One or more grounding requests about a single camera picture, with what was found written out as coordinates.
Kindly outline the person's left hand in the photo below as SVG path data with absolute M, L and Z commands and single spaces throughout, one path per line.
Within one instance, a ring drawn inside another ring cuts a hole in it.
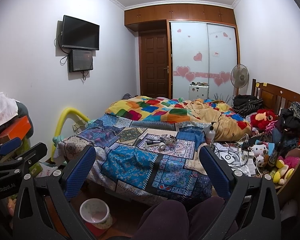
M 14 216 L 16 201 L 17 201 L 16 199 L 12 199 L 11 197 L 7 198 L 7 210 L 11 216 Z

